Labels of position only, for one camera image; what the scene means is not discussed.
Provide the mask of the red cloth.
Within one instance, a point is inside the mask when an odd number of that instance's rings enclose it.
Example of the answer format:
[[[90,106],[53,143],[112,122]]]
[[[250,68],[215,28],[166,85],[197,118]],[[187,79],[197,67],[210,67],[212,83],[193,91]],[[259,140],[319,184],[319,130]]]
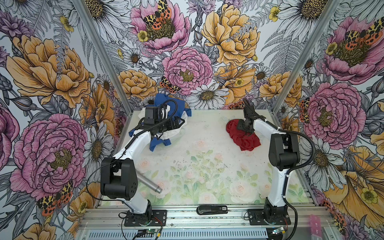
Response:
[[[245,131],[238,130],[239,120],[230,120],[226,125],[226,131],[230,135],[233,142],[240,147],[241,151],[253,151],[255,148],[261,146],[260,139],[255,133],[246,133]]]

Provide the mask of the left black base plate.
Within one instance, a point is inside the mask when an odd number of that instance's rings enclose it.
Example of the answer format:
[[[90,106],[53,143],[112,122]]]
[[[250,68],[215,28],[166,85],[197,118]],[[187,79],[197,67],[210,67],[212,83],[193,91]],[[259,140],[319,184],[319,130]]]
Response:
[[[152,210],[145,214],[133,214],[130,211],[124,217],[124,227],[164,227],[167,222],[167,210]]]

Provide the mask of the black device on rail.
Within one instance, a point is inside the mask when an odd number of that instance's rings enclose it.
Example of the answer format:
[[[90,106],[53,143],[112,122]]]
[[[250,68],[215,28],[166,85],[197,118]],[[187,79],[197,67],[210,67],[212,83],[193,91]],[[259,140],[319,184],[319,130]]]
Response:
[[[225,205],[200,205],[196,212],[200,216],[205,215],[221,215],[228,213],[228,207]]]

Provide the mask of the silver metal cylinder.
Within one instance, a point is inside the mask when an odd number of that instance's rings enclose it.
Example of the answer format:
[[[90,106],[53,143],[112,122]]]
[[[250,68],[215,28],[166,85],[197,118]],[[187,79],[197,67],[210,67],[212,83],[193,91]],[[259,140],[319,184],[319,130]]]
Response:
[[[157,194],[162,193],[163,189],[161,187],[159,187],[159,185],[155,184],[153,181],[146,178],[140,172],[137,172],[137,178],[141,183],[143,183],[145,186],[147,186],[150,190],[154,191]]]

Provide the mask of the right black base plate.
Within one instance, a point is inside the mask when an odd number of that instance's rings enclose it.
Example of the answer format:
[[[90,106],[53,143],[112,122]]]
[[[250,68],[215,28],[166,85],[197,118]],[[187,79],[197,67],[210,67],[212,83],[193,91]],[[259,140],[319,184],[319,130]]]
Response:
[[[249,209],[245,214],[251,226],[280,226],[291,225],[291,219],[287,211],[267,213],[262,209]]]

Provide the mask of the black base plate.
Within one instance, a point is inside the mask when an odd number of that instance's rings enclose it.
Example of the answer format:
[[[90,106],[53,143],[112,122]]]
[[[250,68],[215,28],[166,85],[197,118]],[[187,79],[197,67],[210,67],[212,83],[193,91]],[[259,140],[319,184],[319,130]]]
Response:
[[[167,222],[167,210],[152,210],[145,214],[133,214],[130,211],[124,217],[124,227],[164,227]]]
[[[251,226],[280,226],[291,225],[291,219],[287,211],[267,213],[262,209],[249,209],[245,214]]]

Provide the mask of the white cloth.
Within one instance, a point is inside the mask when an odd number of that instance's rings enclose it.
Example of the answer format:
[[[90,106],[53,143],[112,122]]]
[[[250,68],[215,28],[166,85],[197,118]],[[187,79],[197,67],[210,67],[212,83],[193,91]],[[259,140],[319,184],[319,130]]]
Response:
[[[184,128],[187,125],[187,123],[188,123],[188,113],[191,114],[191,110],[190,109],[185,109],[183,111],[181,119],[184,120],[184,123],[182,123],[182,121],[180,120],[179,123],[182,124],[182,125],[178,129],[167,130],[159,138],[162,139],[162,140],[167,140],[167,139],[171,139],[174,136],[176,136],[177,134],[179,134],[181,132],[182,128]]]

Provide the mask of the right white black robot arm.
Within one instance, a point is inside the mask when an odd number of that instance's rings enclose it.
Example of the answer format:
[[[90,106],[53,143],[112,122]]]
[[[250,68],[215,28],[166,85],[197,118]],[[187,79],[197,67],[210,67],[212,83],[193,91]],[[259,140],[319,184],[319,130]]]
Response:
[[[301,132],[288,131],[275,126],[264,116],[256,113],[255,108],[247,99],[243,100],[245,107],[244,118],[239,120],[238,130],[247,134],[260,133],[269,145],[269,161],[275,168],[272,190],[266,197],[264,208],[248,210],[246,215],[252,226],[290,225],[288,210],[294,211],[294,223],[298,220],[298,211],[288,202],[286,197],[291,174],[313,162],[316,146],[312,139]],[[310,156],[302,164],[299,137],[310,144]]]

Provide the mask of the right green circuit board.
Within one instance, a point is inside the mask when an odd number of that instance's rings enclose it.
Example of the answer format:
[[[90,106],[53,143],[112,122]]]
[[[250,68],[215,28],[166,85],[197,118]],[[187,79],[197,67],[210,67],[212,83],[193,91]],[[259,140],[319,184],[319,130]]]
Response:
[[[285,232],[286,232],[286,230],[284,227],[279,227],[279,228],[273,229],[271,234],[279,235],[279,234],[284,234]]]

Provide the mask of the pink plastic piece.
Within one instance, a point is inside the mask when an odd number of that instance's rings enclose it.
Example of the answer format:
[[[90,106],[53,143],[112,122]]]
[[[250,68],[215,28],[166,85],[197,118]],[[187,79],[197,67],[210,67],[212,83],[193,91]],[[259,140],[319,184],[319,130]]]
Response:
[[[316,215],[310,215],[310,229],[311,229],[311,239],[312,240],[322,240],[322,227],[321,219]]]

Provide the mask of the green circuit board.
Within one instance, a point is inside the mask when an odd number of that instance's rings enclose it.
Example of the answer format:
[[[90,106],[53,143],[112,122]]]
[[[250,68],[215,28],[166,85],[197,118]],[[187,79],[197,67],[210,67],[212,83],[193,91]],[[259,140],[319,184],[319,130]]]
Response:
[[[138,231],[136,234],[136,238],[158,238],[161,234],[161,231],[155,231],[155,230],[142,230]]]
[[[273,229],[271,234],[279,235],[279,234],[284,234],[285,232],[286,232],[286,230],[284,227],[279,227],[279,228]]]

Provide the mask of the left green circuit board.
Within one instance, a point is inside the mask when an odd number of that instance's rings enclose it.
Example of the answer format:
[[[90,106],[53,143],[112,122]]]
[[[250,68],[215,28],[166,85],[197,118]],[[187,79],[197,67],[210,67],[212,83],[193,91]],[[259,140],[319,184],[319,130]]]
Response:
[[[155,231],[155,230],[142,230],[138,231],[136,234],[136,238],[158,238],[161,234],[161,231]]]

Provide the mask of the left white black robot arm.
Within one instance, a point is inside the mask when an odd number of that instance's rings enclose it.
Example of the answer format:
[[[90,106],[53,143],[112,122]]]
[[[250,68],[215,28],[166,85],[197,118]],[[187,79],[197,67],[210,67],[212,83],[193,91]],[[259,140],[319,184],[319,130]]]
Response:
[[[146,147],[162,142],[165,133],[180,129],[186,122],[182,118],[184,111],[185,104],[177,99],[146,107],[144,117],[132,129],[130,141],[113,157],[102,161],[101,194],[129,207],[126,218],[131,226],[147,226],[155,219],[151,202],[138,192],[140,179],[134,160]]]

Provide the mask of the blue cloth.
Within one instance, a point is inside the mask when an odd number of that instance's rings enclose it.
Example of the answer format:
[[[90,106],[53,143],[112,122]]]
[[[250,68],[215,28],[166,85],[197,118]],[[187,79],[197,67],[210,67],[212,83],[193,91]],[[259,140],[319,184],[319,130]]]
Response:
[[[155,125],[151,125],[151,126],[145,125],[143,123],[144,116],[145,116],[145,109],[146,107],[149,107],[149,106],[166,107],[168,110],[167,118]],[[151,151],[154,151],[155,147],[160,144],[169,146],[171,144],[171,139],[162,140],[159,137],[161,137],[162,134],[165,131],[167,131],[166,123],[169,121],[169,118],[181,118],[183,111],[185,109],[187,109],[185,107],[185,101],[168,97],[165,94],[156,94],[154,103],[146,105],[142,109],[141,111],[142,117],[140,118],[137,126],[129,132],[129,136],[131,137],[131,140],[125,146],[125,148],[128,149],[132,145],[132,143],[139,138],[139,136],[142,136],[144,134],[149,134],[149,136],[151,137],[151,140],[149,143],[149,148]]]

